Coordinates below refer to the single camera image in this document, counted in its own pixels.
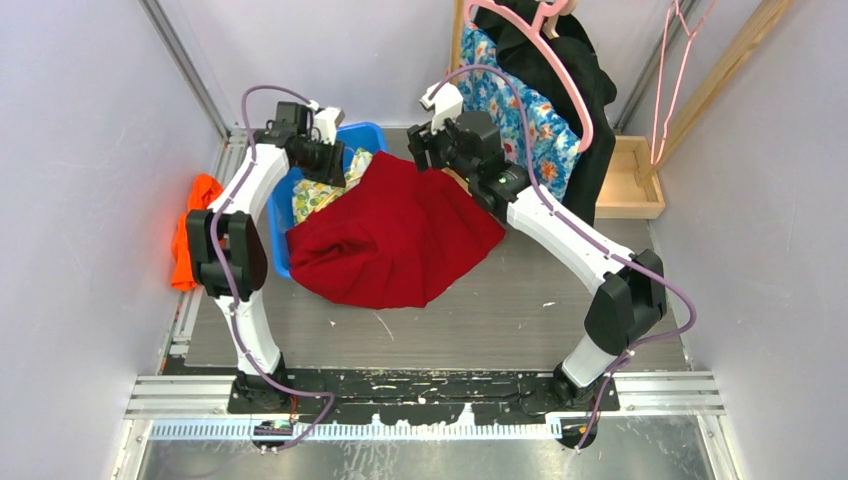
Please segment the red pleated skirt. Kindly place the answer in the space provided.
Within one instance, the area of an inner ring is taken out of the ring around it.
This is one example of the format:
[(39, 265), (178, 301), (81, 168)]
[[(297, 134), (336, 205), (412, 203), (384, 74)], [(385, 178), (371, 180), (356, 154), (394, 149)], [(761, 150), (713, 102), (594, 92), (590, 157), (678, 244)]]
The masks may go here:
[(504, 237), (449, 175), (379, 151), (356, 186), (288, 231), (290, 274), (336, 304), (423, 308)]

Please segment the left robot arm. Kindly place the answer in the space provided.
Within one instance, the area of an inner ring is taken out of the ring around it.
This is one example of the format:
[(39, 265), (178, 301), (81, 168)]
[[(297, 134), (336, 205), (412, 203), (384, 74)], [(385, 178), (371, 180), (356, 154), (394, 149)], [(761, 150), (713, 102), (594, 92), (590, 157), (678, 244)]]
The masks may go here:
[(224, 315), (238, 360), (232, 396), (269, 413), (292, 397), (282, 352), (270, 332), (262, 289), (269, 270), (258, 217), (291, 169), (319, 183), (345, 183), (345, 145), (337, 138), (338, 107), (281, 101), (262, 128), (245, 129), (246, 157), (222, 194), (187, 214), (192, 273)]

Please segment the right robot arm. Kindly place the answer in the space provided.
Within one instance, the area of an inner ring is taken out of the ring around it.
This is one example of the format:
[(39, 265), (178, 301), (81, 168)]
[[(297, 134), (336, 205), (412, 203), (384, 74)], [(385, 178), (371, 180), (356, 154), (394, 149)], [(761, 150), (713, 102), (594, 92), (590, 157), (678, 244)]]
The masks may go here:
[(535, 240), (586, 287), (592, 301), (585, 334), (555, 367), (551, 387), (567, 410), (597, 399), (610, 367), (666, 315), (660, 257), (610, 241), (533, 185), (527, 167), (507, 160), (500, 131), (484, 112), (461, 113), (440, 127), (414, 125), (406, 134), (418, 170), (456, 173), (478, 206)]

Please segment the lemon print skirt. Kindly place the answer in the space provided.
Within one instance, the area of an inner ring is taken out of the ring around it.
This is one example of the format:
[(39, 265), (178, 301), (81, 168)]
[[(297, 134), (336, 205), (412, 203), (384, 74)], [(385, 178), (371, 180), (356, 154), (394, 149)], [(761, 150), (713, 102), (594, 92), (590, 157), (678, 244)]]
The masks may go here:
[(346, 152), (352, 153), (353, 157), (350, 165), (344, 170), (343, 187), (307, 179), (298, 180), (294, 184), (291, 206), (295, 225), (303, 223), (312, 213), (324, 209), (360, 183), (372, 162), (373, 153), (364, 148), (354, 151), (350, 147), (346, 148)]

